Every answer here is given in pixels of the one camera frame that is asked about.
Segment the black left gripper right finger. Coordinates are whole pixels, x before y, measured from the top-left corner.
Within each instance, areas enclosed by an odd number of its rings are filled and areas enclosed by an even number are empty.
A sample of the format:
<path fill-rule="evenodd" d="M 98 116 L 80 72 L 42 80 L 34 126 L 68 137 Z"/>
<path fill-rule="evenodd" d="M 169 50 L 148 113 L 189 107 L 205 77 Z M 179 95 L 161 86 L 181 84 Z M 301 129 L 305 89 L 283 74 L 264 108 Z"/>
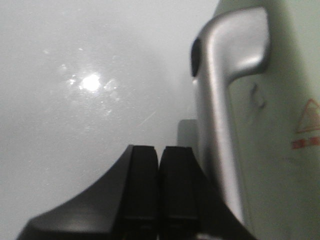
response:
<path fill-rule="evenodd" d="M 161 240 L 253 240 L 190 147 L 167 146 L 159 167 Z"/>

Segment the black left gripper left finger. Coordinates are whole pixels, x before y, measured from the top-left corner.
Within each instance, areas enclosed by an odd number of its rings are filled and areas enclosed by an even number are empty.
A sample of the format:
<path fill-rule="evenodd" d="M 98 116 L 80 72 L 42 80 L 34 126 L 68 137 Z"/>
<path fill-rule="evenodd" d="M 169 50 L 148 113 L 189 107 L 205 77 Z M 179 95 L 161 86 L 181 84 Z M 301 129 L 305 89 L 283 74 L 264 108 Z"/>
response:
<path fill-rule="evenodd" d="M 154 147 L 129 145 L 83 192 L 28 221 L 20 240 L 155 240 L 158 157 Z"/>

